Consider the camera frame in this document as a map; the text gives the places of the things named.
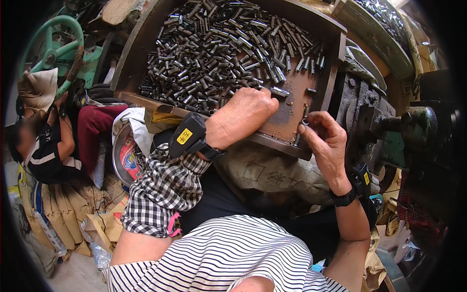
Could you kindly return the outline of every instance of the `pile of metal tubes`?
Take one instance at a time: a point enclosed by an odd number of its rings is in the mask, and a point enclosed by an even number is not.
[[[280,88],[286,75],[322,70],[324,48],[308,31],[254,3],[189,0],[160,28],[140,94],[206,115],[242,87],[286,98],[289,92]],[[295,57],[300,61],[292,68]]]

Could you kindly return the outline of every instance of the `black wrist strap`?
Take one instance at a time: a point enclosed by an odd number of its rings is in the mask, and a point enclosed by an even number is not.
[[[66,118],[67,117],[67,112],[66,112],[66,109],[65,109],[65,105],[62,105],[60,107],[60,109],[58,110],[58,116],[62,119]]]
[[[352,187],[350,192],[348,192],[345,196],[336,196],[332,191],[331,191],[331,198],[334,202],[334,205],[336,207],[345,207],[350,205],[355,198],[357,197],[357,192],[355,191],[355,188]]]
[[[206,157],[206,159],[211,160],[211,161],[214,161],[214,160],[217,160],[217,159],[221,158],[226,153],[225,151],[212,148],[208,144],[206,144],[200,150],[200,152],[201,152],[201,154],[203,154]]]

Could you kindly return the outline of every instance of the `rusty metal plate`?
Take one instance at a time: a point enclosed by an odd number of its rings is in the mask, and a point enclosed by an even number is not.
[[[315,88],[320,72],[315,75],[310,71],[295,72],[300,57],[292,59],[292,71],[285,77],[284,85],[277,85],[290,92],[287,98],[276,97],[279,100],[278,111],[259,129],[259,132],[274,137],[280,141],[289,143],[295,138],[299,122],[302,120],[305,103],[310,105],[312,94],[305,93],[305,88]]]

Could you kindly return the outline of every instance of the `wooden tray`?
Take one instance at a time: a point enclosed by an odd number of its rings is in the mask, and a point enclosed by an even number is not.
[[[173,113],[184,117],[189,113],[181,108],[166,105],[156,100],[138,95],[138,86],[146,74],[147,54],[153,50],[157,33],[167,15],[183,0],[153,0],[146,12],[141,16],[123,49],[115,70],[111,88],[115,97],[133,102],[146,108],[160,112]],[[250,140],[268,147],[288,153],[292,156],[310,160],[311,150],[305,143],[299,147],[290,144],[303,117],[304,103],[311,104],[312,111],[327,110],[333,93],[334,81],[338,66],[344,61],[345,27],[321,12],[294,0],[253,0],[262,9],[272,14],[285,17],[311,34],[326,42],[325,67],[316,70],[315,75],[297,73],[295,70],[286,75],[287,81],[281,88],[288,90],[290,96],[280,99],[280,107]],[[299,57],[292,60],[295,69]],[[305,94],[305,88],[316,88],[314,96]]]

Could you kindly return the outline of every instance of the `wrist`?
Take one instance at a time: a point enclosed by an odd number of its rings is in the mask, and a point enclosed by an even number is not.
[[[347,178],[345,171],[329,181],[329,188],[336,196],[345,196],[352,190],[352,184]]]
[[[206,125],[206,143],[212,148],[225,150],[232,143],[229,142],[226,128],[222,126],[221,121],[215,115],[205,122]]]

